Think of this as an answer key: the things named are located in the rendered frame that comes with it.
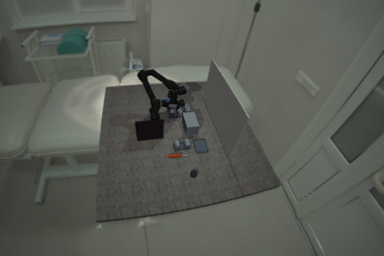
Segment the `grey flat panel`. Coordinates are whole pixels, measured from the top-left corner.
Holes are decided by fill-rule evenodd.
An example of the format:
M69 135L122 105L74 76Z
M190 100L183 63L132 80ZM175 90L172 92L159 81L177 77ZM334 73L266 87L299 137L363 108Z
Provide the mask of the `grey flat panel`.
M203 99L230 158L250 117L212 59Z

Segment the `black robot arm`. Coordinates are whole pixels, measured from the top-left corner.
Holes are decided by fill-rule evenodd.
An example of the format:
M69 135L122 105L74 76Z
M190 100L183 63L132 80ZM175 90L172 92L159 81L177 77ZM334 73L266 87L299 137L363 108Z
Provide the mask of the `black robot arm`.
M187 93L187 89L184 87L184 85L179 87L178 85L176 85L174 81L164 78L164 76L160 75L154 69L147 69L145 71L141 70L137 74L137 77L143 83L144 89L147 91L149 98L151 100L152 107L151 109L149 109L151 114L151 120L157 120L157 119L160 119L160 114L158 113L158 111L159 111L159 108L161 107L161 103L159 99L156 99L153 89L148 83L148 80L147 80L148 75L152 75L153 77L158 79L160 82L163 82L168 89L172 89L172 90L169 90L167 93L168 98L175 99L178 97L178 95Z

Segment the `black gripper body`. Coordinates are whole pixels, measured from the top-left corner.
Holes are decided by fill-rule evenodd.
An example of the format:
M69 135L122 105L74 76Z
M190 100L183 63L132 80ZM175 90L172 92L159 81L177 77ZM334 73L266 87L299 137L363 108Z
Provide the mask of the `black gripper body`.
M178 97L177 97L177 98L178 98ZM162 106L162 107L166 107L166 106L169 106L169 104L178 104L178 105L180 105L180 106L185 106L185 102L184 102L184 100L179 100L179 101L177 101L177 98L175 98L175 99L170 98L170 101L169 101L169 102L167 102L166 100L162 100L162 101L161 101L161 106Z

